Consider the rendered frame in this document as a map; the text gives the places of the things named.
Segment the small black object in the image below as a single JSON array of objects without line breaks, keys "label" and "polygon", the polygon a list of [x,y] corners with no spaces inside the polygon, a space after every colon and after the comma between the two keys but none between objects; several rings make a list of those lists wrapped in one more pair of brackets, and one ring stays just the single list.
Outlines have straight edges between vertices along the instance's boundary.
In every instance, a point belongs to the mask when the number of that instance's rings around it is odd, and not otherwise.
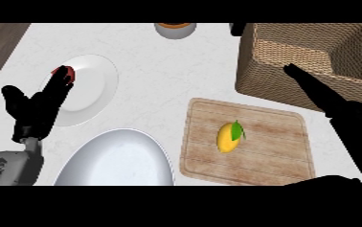
[{"label": "small black object", "polygon": [[245,30],[245,23],[231,23],[231,35],[241,36]]}]

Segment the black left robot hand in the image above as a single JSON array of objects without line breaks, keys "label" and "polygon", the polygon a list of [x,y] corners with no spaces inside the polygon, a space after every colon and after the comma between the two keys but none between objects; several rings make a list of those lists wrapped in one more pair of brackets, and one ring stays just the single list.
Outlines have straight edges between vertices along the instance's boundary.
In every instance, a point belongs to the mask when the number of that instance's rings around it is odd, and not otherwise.
[{"label": "black left robot hand", "polygon": [[31,98],[13,85],[2,87],[6,111],[16,120],[12,137],[16,143],[30,137],[42,141],[49,136],[59,107],[74,87],[70,79],[68,68],[61,65],[45,89]]}]

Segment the wooden cutting board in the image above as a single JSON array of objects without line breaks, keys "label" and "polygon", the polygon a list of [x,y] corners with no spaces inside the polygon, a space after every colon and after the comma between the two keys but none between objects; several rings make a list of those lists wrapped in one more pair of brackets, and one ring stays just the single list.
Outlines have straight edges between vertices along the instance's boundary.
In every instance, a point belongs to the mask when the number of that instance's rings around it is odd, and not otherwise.
[{"label": "wooden cutting board", "polygon": [[[222,153],[216,135],[238,122],[247,133]],[[229,185],[282,186],[315,178],[309,134],[302,115],[245,104],[194,98],[180,147],[180,173]]]}]

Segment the dark brown wooden panel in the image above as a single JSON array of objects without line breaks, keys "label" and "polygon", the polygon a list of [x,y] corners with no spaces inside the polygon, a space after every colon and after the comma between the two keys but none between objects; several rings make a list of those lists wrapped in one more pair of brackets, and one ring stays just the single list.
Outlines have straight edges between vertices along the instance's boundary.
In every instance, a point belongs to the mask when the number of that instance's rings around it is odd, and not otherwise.
[{"label": "dark brown wooden panel", "polygon": [[0,69],[28,30],[30,23],[0,23]]}]

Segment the brown wicker basket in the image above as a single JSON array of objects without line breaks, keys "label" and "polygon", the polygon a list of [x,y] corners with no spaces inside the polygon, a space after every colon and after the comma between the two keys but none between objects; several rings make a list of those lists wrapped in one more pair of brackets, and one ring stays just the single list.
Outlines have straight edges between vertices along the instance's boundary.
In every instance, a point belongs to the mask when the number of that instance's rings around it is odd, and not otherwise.
[{"label": "brown wicker basket", "polygon": [[296,65],[362,102],[362,23],[248,23],[240,44],[237,92],[310,110],[316,105],[282,67]]}]

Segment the red fruit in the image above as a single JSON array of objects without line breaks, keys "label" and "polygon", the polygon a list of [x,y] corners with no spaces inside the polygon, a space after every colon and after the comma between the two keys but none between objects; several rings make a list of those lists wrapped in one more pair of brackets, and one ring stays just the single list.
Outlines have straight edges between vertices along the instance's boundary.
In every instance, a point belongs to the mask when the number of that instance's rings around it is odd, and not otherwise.
[{"label": "red fruit", "polygon": [[[68,83],[73,83],[76,81],[76,70],[71,66],[65,66],[65,68],[67,68],[65,78],[68,77],[70,78]],[[58,69],[59,69],[59,67],[56,69],[53,69],[50,73],[55,74]]]}]

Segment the large white bowl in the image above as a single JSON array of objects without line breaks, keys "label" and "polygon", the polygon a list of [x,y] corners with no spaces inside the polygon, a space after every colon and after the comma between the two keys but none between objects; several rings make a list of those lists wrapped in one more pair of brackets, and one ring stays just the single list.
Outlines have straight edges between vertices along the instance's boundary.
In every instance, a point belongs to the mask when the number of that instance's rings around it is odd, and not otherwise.
[{"label": "large white bowl", "polygon": [[173,186],[167,153],[135,128],[98,135],[77,150],[55,180],[56,186]]}]

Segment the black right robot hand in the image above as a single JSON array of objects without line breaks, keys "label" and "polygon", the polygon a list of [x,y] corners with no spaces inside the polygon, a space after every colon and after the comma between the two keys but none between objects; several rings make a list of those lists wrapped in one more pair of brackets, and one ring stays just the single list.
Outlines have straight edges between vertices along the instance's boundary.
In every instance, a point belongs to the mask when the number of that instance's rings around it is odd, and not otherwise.
[{"label": "black right robot hand", "polygon": [[346,100],[328,85],[293,63],[285,65],[282,70],[294,78],[313,104],[325,113],[352,161],[362,173],[362,102]]}]

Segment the grey cup with orange content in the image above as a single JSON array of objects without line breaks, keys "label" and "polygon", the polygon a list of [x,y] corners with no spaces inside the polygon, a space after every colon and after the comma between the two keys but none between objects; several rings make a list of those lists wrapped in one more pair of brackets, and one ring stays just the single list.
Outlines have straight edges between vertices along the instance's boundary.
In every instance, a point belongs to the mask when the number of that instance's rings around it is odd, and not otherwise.
[{"label": "grey cup with orange content", "polygon": [[195,23],[180,23],[180,24],[155,23],[154,27],[158,34],[166,38],[183,39],[194,33],[197,24]]}]

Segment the yellow lemon with green leaf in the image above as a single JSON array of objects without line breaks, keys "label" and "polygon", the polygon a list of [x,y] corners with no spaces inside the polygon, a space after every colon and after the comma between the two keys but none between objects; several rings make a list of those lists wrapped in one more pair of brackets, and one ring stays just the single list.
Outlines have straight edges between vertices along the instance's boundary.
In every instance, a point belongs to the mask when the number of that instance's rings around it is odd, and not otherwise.
[{"label": "yellow lemon with green leaf", "polygon": [[240,121],[225,124],[217,132],[216,145],[222,153],[231,152],[241,142],[247,138],[245,130]]}]

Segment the white round plate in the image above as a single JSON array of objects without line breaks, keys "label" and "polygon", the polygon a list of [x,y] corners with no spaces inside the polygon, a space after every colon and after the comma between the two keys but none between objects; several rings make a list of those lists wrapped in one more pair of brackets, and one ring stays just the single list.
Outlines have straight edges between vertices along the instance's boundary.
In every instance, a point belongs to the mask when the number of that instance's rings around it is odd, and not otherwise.
[{"label": "white round plate", "polygon": [[55,125],[80,125],[108,106],[118,86],[118,71],[112,61],[99,55],[73,57],[64,62],[76,71],[74,87],[61,105]]}]

